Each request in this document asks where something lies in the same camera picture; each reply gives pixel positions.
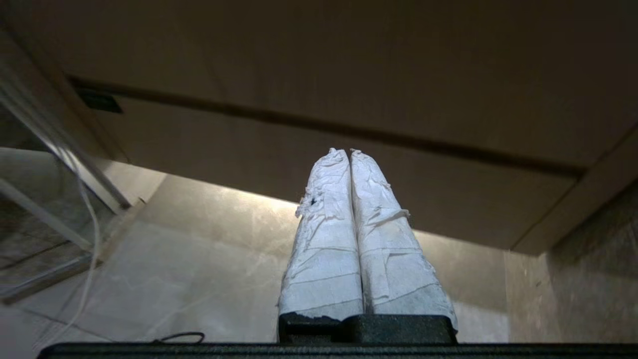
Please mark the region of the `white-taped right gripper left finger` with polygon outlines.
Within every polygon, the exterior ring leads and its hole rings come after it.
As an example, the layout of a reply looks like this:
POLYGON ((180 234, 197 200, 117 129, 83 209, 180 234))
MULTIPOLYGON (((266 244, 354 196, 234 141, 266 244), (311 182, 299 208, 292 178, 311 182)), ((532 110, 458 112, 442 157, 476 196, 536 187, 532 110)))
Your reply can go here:
POLYGON ((278 341, 330 337, 335 326, 364 314, 351 202, 351 168, 331 148, 312 167, 297 207, 299 226, 281 282, 278 341))

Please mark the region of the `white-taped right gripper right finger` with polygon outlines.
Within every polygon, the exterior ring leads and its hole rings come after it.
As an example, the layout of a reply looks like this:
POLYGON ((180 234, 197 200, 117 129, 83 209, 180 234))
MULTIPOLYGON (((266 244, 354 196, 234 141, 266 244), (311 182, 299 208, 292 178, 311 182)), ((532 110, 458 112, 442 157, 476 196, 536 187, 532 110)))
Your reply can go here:
POLYGON ((444 316, 458 331, 454 305, 375 159, 350 157, 352 204, 365 311, 380 315, 444 316))

